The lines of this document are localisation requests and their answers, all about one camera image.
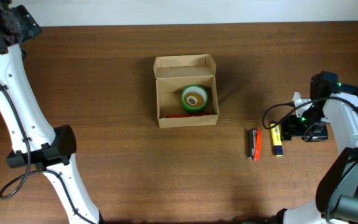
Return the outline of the small yellow tape roll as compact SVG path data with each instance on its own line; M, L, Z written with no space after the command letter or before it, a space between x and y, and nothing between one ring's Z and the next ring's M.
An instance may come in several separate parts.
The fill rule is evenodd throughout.
M186 105L192 108L203 106L206 102L206 100L201 94L195 92L187 93L184 96L184 101Z

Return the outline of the yellow blue highlighter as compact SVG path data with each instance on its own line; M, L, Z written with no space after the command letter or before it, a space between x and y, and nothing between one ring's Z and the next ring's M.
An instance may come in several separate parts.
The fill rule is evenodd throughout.
M277 122L271 122L271 135L272 135L272 143L273 143L273 150L277 157L283 156L283 147L282 147L282 140L281 140L281 134L280 134L280 126Z

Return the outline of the cardboard box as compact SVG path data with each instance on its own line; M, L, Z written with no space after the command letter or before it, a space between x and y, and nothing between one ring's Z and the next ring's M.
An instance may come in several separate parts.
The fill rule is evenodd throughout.
M157 120L160 128L215 125L219 118L216 63L210 54L157 57L154 62L157 91ZM187 113L181 93L189 85L202 86L209 95L207 116L166 118L168 114Z

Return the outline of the orange utility knife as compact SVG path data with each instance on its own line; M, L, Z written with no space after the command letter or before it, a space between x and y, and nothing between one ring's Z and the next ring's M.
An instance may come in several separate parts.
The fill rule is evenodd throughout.
M197 113L197 114L168 114L166 118L189 118L189 117L197 117L197 116L207 116L209 113Z

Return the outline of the black orange stapler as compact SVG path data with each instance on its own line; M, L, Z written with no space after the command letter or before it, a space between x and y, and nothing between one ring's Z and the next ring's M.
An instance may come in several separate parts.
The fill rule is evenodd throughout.
M260 159L262 132L260 129L248 130L249 159L258 161Z

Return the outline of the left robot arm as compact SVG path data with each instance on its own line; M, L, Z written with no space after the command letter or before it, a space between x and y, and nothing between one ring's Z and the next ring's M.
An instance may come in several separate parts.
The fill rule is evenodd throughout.
M55 189L70 223L103 223L76 165L76 138L69 125L52 127L43 115L24 69L27 55L21 45L42 30L23 6L0 1L0 113L7 126L12 151L11 168L24 174L0 191L3 200L13 197L29 176L43 174Z

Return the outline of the green tape roll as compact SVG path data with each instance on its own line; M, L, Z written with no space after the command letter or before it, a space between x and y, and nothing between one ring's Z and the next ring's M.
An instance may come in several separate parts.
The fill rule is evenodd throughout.
M201 94L204 97L204 99L206 100L205 104L203 106L200 106L197 108L192 108L192 107L189 107L188 105L186 105L185 101L184 101L184 96L190 92L195 92L195 93ZM206 105L208 103L208 100L209 100L208 92L200 85L189 85L181 93L182 106L183 106L184 110L190 114L196 114L196 113L200 113L200 112L204 111L206 108Z

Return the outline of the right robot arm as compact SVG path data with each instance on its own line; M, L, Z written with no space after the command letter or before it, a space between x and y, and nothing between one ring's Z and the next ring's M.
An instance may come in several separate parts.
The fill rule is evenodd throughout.
M293 109L278 121L282 138L306 142L328 138L330 124L338 157L321 179L315 198L283 209L274 223L358 223L358 87L341 83L338 75L321 72L310 81L310 97L295 93Z

